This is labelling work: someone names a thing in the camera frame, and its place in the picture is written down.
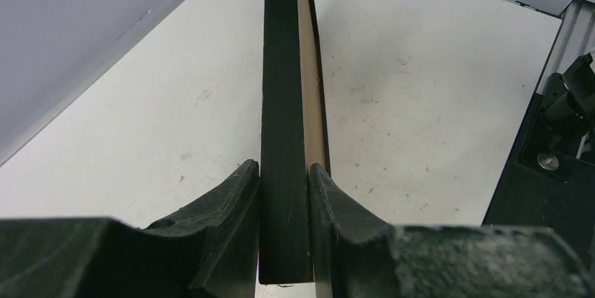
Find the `wooden picture frame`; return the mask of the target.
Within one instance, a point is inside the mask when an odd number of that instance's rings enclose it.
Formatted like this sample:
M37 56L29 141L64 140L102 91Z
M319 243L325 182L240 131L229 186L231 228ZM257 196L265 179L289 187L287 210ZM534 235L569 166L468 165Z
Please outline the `wooden picture frame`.
M259 275L264 285L310 283L309 167L302 71L319 65L312 0L265 0Z

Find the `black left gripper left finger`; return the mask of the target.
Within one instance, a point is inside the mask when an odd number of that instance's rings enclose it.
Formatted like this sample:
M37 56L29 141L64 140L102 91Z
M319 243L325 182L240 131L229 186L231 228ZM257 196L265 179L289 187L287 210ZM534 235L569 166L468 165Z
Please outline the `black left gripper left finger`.
M259 167L138 229L108 217L1 221L2 297L253 297Z

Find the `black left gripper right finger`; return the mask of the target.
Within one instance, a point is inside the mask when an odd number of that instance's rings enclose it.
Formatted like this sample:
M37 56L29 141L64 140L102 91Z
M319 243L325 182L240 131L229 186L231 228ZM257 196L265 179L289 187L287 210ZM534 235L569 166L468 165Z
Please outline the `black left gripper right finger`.
M309 183L317 297L594 296L577 255L546 229L393 225L321 165Z

